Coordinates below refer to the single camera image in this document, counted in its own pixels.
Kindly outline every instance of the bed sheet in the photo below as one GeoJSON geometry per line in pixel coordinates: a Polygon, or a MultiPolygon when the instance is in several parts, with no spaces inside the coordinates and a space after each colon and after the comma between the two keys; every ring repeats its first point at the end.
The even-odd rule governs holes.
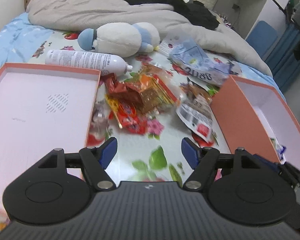
{"type": "Polygon", "coordinates": [[[28,62],[52,30],[32,25],[23,13],[0,31],[0,67],[5,62],[28,62]]]}
{"type": "MultiPolygon", "coordinates": [[[[29,62],[44,64],[50,49],[81,50],[77,42],[77,33],[47,30],[33,26],[27,20],[27,14],[16,17],[0,32],[0,66],[5,62],[29,62]]],[[[214,54],[217,59],[224,55],[214,54]]],[[[120,81],[131,78],[143,61],[157,62],[172,75],[173,81],[182,86],[187,83],[186,73],[172,64],[164,55],[153,52],[148,55],[132,56],[126,59],[133,65],[133,72],[120,77],[120,81]]],[[[273,85],[273,79],[259,71],[241,64],[244,76],[259,82],[273,85]]],[[[96,105],[104,102],[105,85],[100,82],[96,105]]],[[[110,119],[109,127],[101,138],[92,132],[88,136],[88,146],[99,146],[107,138],[114,136],[118,140],[118,153],[107,168],[107,173],[118,185],[122,180],[134,181],[170,181],[183,183],[192,173],[191,167],[181,154],[181,140],[190,138],[199,146],[212,146],[222,153],[230,153],[218,122],[213,117],[214,141],[206,143],[183,124],[174,111],[152,116],[148,120],[148,133],[144,136],[133,135],[121,130],[115,119],[110,119]]]]}
{"type": "MultiPolygon", "coordinates": [[[[29,63],[44,64],[46,54],[50,49],[81,50],[76,40],[77,36],[77,33],[53,31],[52,35],[34,53],[29,63]]],[[[215,60],[226,61],[226,55],[208,53],[215,60]]],[[[131,73],[120,76],[119,81],[131,78],[138,72],[142,62],[155,62],[168,71],[176,85],[182,87],[187,83],[185,71],[172,64],[169,59],[158,52],[131,56],[125,60],[133,66],[133,70],[131,73]]],[[[248,66],[242,65],[242,67],[244,77],[269,84],[268,81],[262,78],[262,75],[250,70],[248,66]]],[[[104,101],[105,93],[105,85],[101,83],[96,104],[101,104],[104,101]]],[[[102,138],[96,139],[93,132],[90,133],[89,146],[98,146],[110,136],[118,139],[118,153],[106,170],[116,184],[119,184],[122,180],[151,181],[176,178],[180,182],[184,182],[192,172],[192,169],[180,152],[181,140],[184,137],[191,138],[202,147],[209,145],[219,149],[222,153],[230,153],[222,131],[215,119],[213,130],[216,140],[212,143],[206,143],[198,136],[192,134],[175,112],[149,118],[148,130],[145,136],[129,134],[125,130],[119,129],[116,120],[110,120],[110,126],[102,138]],[[160,156],[158,157],[157,165],[162,167],[161,169],[156,170],[152,168],[153,165],[150,159],[153,156],[160,156]]]]}

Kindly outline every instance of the round joint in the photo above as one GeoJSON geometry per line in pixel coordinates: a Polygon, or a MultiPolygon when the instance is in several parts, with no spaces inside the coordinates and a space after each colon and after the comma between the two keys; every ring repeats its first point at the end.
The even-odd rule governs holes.
{"type": "Polygon", "coordinates": [[[186,183],[186,187],[189,189],[198,189],[201,187],[201,183],[196,180],[191,180],[186,183]]]}
{"type": "Polygon", "coordinates": [[[112,188],[113,186],[113,183],[111,181],[108,181],[108,180],[103,180],[103,181],[100,181],[97,186],[101,189],[109,189],[109,188],[112,188]]]}

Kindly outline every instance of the blue bed sheet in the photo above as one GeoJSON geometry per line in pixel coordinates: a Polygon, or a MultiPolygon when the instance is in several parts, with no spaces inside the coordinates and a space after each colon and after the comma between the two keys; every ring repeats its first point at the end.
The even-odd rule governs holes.
{"type": "Polygon", "coordinates": [[[32,25],[23,13],[0,31],[0,67],[6,62],[28,62],[52,30],[32,25]]]}
{"type": "Polygon", "coordinates": [[[264,75],[260,71],[254,69],[252,67],[249,67],[245,64],[239,63],[239,65],[241,66],[242,73],[244,74],[245,78],[254,80],[254,81],[266,84],[266,85],[273,86],[277,90],[277,92],[280,94],[280,96],[283,98],[283,100],[286,101],[284,95],[282,94],[278,85],[276,84],[276,82],[273,80],[272,77],[270,77],[268,75],[264,75]]]}

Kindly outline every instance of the can nozzle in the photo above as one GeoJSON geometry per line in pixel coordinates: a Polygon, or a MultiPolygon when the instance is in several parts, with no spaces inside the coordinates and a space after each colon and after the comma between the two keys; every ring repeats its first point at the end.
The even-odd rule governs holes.
{"type": "Polygon", "coordinates": [[[131,72],[132,71],[133,66],[131,65],[127,65],[127,72],[131,72]]]}

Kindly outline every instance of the stuffed toy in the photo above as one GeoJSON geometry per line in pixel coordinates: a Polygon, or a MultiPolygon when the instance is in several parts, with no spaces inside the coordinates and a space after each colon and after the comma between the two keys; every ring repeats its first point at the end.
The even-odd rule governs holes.
{"type": "Polygon", "coordinates": [[[85,29],[78,37],[83,50],[130,57],[152,52],[160,43],[158,30],[150,23],[108,23],[98,29],[85,29]]]}

